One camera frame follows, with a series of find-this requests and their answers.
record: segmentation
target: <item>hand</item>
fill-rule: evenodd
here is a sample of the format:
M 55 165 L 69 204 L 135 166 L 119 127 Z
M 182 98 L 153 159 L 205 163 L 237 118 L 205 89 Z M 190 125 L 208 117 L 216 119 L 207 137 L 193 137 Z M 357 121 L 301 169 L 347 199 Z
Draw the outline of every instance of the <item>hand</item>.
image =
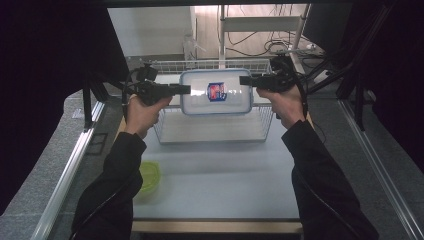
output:
M 268 98 L 272 104 L 272 111 L 281 117 L 281 124 L 289 129 L 297 121 L 305 121 L 303 116 L 302 97 L 299 89 L 294 85 L 290 90 L 282 93 L 271 92 L 257 88 L 259 96 Z
M 162 98 L 152 106 L 147 106 L 137 96 L 132 95 L 128 102 L 127 125 L 124 132 L 136 133 L 141 139 L 147 136 L 147 130 L 159 120 L 159 111 L 168 106 L 172 97 Z

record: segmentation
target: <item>white table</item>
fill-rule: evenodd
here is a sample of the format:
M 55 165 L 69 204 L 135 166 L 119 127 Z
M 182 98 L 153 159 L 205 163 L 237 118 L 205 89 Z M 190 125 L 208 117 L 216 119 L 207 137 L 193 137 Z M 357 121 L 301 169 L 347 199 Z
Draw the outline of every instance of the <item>white table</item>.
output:
M 143 160 L 162 177 L 135 197 L 133 231 L 301 232 L 284 132 L 274 117 L 266 142 L 161 145 L 151 129 Z

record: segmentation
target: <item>wire basket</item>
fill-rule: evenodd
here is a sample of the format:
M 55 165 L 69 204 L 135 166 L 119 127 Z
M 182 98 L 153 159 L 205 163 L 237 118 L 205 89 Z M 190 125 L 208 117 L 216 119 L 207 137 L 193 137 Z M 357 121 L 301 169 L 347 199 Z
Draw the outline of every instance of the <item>wire basket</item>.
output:
M 244 68 L 251 74 L 270 72 L 268 59 L 154 62 L 159 75 L 180 75 L 191 69 Z M 180 106 L 159 112 L 154 129 L 161 144 L 189 142 L 265 141 L 272 120 L 269 103 L 253 103 L 247 114 L 185 115 Z

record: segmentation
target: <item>white wall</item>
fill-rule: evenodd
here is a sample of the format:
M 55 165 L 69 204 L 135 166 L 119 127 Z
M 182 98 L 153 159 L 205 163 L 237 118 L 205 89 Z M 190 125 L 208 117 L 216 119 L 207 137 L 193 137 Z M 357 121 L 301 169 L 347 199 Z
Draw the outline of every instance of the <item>white wall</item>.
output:
M 193 29 L 193 7 L 108 9 L 125 56 L 183 54 L 184 33 Z

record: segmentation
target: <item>black handheld controller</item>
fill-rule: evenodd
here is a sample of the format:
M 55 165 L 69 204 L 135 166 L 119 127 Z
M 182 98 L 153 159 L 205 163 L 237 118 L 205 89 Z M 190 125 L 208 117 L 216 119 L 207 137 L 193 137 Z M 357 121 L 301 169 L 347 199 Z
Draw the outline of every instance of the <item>black handheld controller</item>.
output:
M 132 82 L 132 75 L 137 73 L 136 82 Z M 144 62 L 144 67 L 136 68 L 127 76 L 122 91 L 123 100 L 126 94 L 136 94 L 144 104 L 151 106 L 161 98 L 175 96 L 177 94 L 190 94 L 191 86 L 180 84 L 160 84 L 154 82 L 158 71 L 151 67 L 151 63 Z
M 294 71 L 294 66 L 290 57 L 277 56 L 270 60 L 270 64 L 271 69 L 275 72 L 275 74 L 258 77 L 240 76 L 240 85 L 248 85 L 279 93 L 288 91 L 294 85 L 297 85 L 302 98 L 303 115 L 306 117 L 308 113 L 306 93 L 296 75 L 296 72 Z

